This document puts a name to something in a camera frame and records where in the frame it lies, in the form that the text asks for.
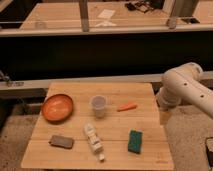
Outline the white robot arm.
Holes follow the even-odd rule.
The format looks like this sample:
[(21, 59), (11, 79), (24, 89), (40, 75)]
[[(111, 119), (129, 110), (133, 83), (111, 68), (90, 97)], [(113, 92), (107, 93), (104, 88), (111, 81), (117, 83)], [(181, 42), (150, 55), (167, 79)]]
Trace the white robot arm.
[(167, 70), (156, 95), (160, 108), (170, 110), (185, 100), (213, 119), (213, 91), (200, 83), (202, 75), (203, 69), (194, 62)]

